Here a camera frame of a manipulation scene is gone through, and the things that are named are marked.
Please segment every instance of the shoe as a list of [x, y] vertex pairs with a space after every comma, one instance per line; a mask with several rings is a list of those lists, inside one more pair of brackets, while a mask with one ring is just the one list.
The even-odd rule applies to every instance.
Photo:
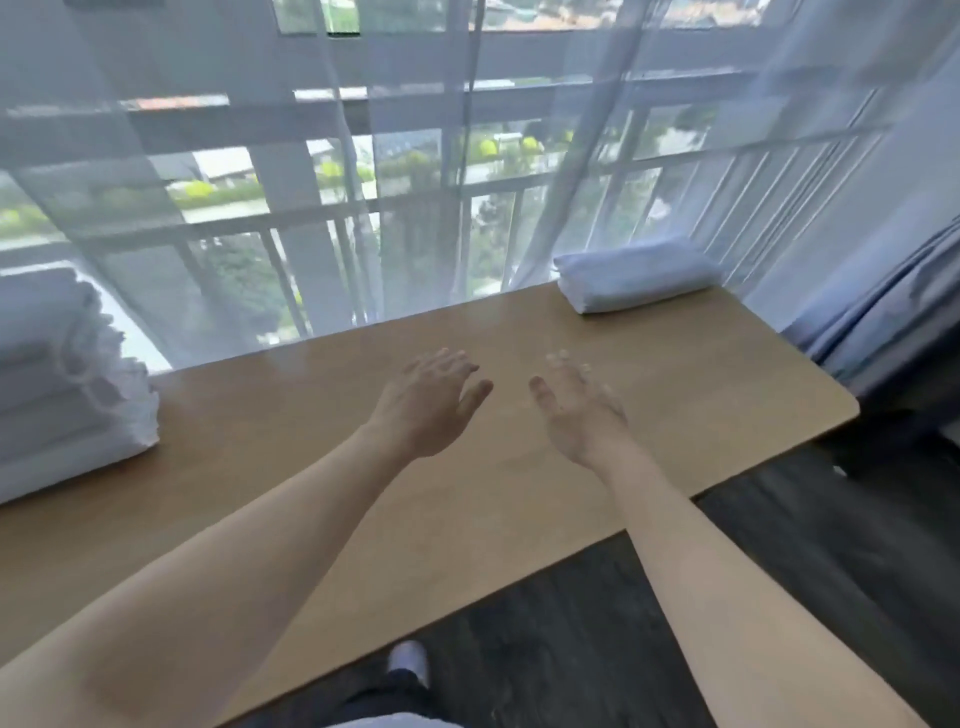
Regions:
[[408, 669], [417, 675], [420, 684], [430, 687], [430, 666], [426, 658], [426, 649], [416, 640], [407, 640], [390, 650], [387, 658], [387, 671]]

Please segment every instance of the light wood tabletop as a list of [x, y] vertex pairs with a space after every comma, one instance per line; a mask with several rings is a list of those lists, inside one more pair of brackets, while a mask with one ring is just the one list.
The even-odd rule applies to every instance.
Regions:
[[0, 662], [325, 454], [392, 372], [442, 346], [470, 353], [491, 398], [376, 503], [224, 717], [623, 528], [604, 489], [546, 441], [526, 382], [548, 352], [592, 365], [689, 496], [857, 413], [720, 289], [584, 318], [547, 284], [158, 376], [159, 446], [0, 507]]

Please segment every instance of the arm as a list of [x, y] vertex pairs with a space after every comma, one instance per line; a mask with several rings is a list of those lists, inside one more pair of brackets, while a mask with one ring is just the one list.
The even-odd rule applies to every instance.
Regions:
[[913, 711], [673, 488], [589, 368], [548, 357], [530, 389], [553, 444], [616, 498], [719, 728], [911, 728]]
[[0, 670], [0, 725], [202, 726], [260, 666], [380, 493], [464, 431], [490, 393], [446, 350], [387, 385], [370, 421]]

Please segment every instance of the dark wooden floor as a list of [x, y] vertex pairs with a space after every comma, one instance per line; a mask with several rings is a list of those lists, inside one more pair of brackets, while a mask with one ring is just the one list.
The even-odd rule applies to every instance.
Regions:
[[[855, 482], [808, 446], [698, 504], [931, 728], [960, 725], [960, 466], [946, 449], [913, 449]], [[417, 638], [439, 695], [470, 728], [713, 725], [625, 534]], [[310, 726], [384, 659], [232, 727]]]

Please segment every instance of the person's left hand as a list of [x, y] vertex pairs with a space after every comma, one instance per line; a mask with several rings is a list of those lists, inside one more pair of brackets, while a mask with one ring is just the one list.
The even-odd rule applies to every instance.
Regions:
[[466, 352], [446, 349], [414, 359], [384, 388], [368, 425], [410, 459], [436, 455], [463, 434], [493, 391], [493, 382], [481, 379], [463, 392], [479, 368]]

